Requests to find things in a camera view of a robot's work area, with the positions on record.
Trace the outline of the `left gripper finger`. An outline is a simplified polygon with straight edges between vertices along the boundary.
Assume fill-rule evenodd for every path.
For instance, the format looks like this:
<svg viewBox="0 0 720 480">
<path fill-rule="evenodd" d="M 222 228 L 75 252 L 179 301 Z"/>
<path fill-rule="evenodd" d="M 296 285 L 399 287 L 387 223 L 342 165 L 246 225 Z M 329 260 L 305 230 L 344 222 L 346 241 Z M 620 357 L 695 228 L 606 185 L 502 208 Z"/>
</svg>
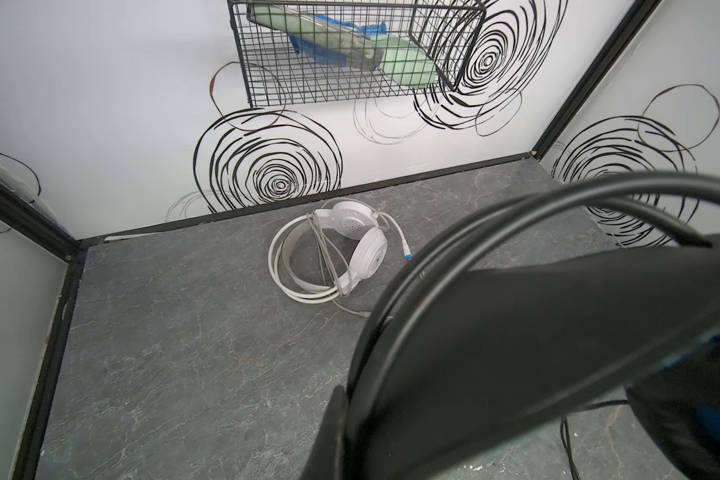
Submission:
<svg viewBox="0 0 720 480">
<path fill-rule="evenodd" d="M 315 442 L 300 475 L 305 480 L 345 478 L 346 417 L 349 400 L 343 385 L 336 386 L 327 404 Z"/>
</svg>

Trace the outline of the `black blue headphones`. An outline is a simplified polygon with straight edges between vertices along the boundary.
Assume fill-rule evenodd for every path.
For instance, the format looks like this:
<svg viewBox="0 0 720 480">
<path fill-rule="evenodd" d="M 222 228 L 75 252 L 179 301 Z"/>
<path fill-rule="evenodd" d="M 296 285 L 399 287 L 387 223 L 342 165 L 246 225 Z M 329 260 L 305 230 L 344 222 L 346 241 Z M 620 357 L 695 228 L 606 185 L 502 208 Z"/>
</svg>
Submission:
<svg viewBox="0 0 720 480">
<path fill-rule="evenodd" d="M 619 174 L 482 209 L 430 242 L 375 306 L 337 394 L 328 474 L 424 479 L 615 387 L 692 478 L 720 478 L 720 235 L 642 194 L 720 206 L 720 178 Z M 584 206 L 671 246 L 481 269 L 524 230 Z"/>
</svg>

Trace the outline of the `white headphones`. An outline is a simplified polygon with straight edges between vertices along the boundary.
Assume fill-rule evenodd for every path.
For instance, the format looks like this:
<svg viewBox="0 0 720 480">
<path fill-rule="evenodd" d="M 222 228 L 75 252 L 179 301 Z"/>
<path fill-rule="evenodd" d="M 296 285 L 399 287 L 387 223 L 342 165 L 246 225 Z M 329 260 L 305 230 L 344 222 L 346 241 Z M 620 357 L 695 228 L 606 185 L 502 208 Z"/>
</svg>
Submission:
<svg viewBox="0 0 720 480">
<path fill-rule="evenodd" d="M 346 313 L 367 318 L 368 311 L 349 309 L 339 300 L 375 275 L 388 251 L 389 229 L 397 233 L 403 256 L 410 260 L 410 245 L 390 214 L 350 198 L 327 201 L 277 231 L 267 255 L 270 277 L 284 295 L 300 304 L 332 303 Z M 319 283 L 300 277 L 293 268 L 293 254 L 307 234 L 316 244 Z"/>
</svg>

